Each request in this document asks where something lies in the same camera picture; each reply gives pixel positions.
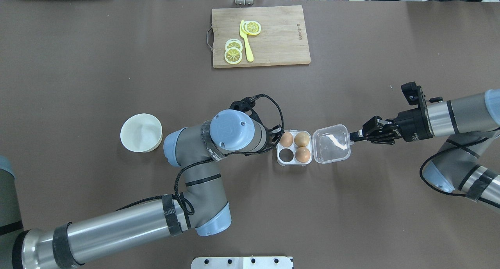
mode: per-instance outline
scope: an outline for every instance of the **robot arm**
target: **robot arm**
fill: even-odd
[[[432,98],[429,102],[436,104],[427,106],[420,86],[411,82],[401,88],[409,104],[418,107],[400,112],[394,119],[371,118],[362,130],[350,134],[351,141],[394,144],[399,138],[411,142],[450,136],[422,166],[422,179],[444,194],[458,190],[465,194],[452,195],[500,208],[498,173],[477,164],[500,135],[500,89],[446,102],[441,97]]]
[[[138,204],[145,199],[116,212],[69,222],[50,231],[23,230],[14,173],[0,156],[0,268],[74,269],[134,246],[180,235],[190,228],[201,236],[227,229],[231,223],[229,203],[217,162],[230,154],[268,152],[283,134],[283,121],[273,129],[260,122],[253,107],[261,97],[269,98],[260,94],[234,102],[211,121],[166,137],[164,152],[168,162],[182,167],[175,194]],[[281,115],[279,106],[269,99]],[[179,194],[177,184],[182,173],[187,191]]]

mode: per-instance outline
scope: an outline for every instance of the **yellow knife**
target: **yellow knife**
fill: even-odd
[[[239,36],[245,41],[245,53],[246,53],[246,60],[249,62],[254,61],[254,54],[252,53],[252,49],[250,48],[250,43],[248,43],[248,36],[246,35],[245,31],[243,30],[243,23],[245,21],[241,20],[241,23],[239,23]]]

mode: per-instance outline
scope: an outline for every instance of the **cutting board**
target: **cutting board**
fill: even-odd
[[[244,44],[239,36],[241,20],[259,22],[262,31],[256,36],[248,36],[254,61],[249,63],[243,50],[242,61],[231,65],[224,60],[225,43],[228,39],[237,38]],[[311,63],[301,5],[212,9],[212,28],[214,68]]]

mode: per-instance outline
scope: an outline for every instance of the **brown table surface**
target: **brown table surface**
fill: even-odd
[[[173,192],[161,147],[127,151],[120,127],[150,113],[164,136],[266,93],[286,129],[409,109],[400,85],[445,100],[498,88],[500,4],[303,4],[309,66],[213,69],[211,9],[232,0],[0,0],[0,154],[9,157],[25,228],[44,230]],[[259,101],[266,125],[273,105]],[[357,143],[348,160],[282,167],[276,153],[220,162],[231,227],[194,230],[86,264],[88,269],[190,267],[193,257],[289,255],[300,269],[496,268],[498,214],[420,181],[445,138]],[[494,143],[480,162],[498,165]]]

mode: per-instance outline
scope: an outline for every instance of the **toy lemon slice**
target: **toy lemon slice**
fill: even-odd
[[[238,48],[232,47],[224,52],[224,59],[228,64],[235,65],[241,62],[241,59],[243,59],[243,54]]]
[[[225,49],[229,48],[238,48],[239,50],[243,50],[243,44],[241,44],[241,41],[236,38],[231,38],[225,43]]]
[[[261,27],[260,23],[257,21],[246,21],[243,24],[243,30],[248,35],[256,36],[257,34],[261,33],[262,27]]]

